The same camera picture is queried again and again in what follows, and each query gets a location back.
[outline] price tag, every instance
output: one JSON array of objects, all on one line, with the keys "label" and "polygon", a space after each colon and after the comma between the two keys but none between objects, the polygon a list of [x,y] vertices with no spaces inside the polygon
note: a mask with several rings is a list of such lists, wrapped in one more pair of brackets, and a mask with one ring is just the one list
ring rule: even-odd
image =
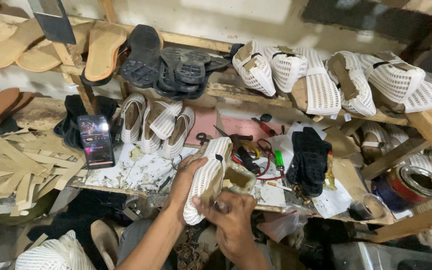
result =
[{"label": "price tag", "polygon": [[346,122],[351,121],[351,115],[349,113],[345,113],[344,120],[346,120]]}]

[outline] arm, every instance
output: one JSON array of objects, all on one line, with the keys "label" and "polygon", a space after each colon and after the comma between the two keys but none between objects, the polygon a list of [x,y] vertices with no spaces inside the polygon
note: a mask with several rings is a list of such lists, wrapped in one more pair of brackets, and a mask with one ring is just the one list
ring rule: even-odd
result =
[{"label": "arm", "polygon": [[253,240],[251,212],[257,204],[253,196],[221,192],[215,201],[219,205],[231,205],[231,211],[227,214],[202,203],[196,196],[192,201],[198,212],[217,226],[216,240],[226,258],[242,270],[270,269],[264,254]]},{"label": "arm", "polygon": [[207,162],[207,158],[201,158],[188,165],[190,158],[191,156],[188,156],[177,166],[163,210],[149,227],[141,242],[117,266],[117,270],[161,269],[163,266],[174,243],[186,226],[183,209],[195,171]]}]

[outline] hand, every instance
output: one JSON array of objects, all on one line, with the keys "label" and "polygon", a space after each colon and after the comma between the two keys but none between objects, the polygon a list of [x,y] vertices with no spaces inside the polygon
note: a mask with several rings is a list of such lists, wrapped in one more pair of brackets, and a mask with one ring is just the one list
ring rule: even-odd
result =
[{"label": "hand", "polygon": [[163,207],[164,211],[169,209],[169,212],[176,213],[177,220],[182,225],[186,225],[183,218],[183,210],[186,200],[188,200],[195,172],[208,161],[206,157],[203,157],[193,160],[188,164],[191,157],[192,155],[186,157],[177,165],[176,175],[174,176],[169,196]]},{"label": "hand", "polygon": [[216,240],[226,258],[241,269],[266,269],[266,259],[255,245],[251,231],[251,212],[257,204],[253,196],[221,192],[215,201],[224,202],[224,205],[231,203],[231,212],[227,214],[202,203],[196,196],[192,201],[198,212],[217,226]]}]

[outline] cigarette butt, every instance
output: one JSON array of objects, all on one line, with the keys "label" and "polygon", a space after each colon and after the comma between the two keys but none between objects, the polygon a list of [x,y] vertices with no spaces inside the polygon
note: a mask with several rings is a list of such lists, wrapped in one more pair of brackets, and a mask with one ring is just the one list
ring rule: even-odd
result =
[{"label": "cigarette butt", "polygon": [[278,188],[281,188],[281,189],[284,189],[284,190],[287,190],[287,191],[293,191],[293,190],[292,190],[291,188],[289,188],[289,187],[285,187],[285,186],[282,186],[282,185],[280,185],[280,184],[273,183],[273,182],[268,182],[268,185],[273,186],[273,187],[278,187]]}]

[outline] phone screen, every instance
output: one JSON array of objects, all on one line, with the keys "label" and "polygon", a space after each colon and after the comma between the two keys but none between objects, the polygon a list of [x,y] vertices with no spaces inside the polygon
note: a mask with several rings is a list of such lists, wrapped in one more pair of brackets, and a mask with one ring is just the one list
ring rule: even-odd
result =
[{"label": "phone screen", "polygon": [[106,116],[79,116],[78,126],[89,168],[99,169],[114,166],[110,128]]}]

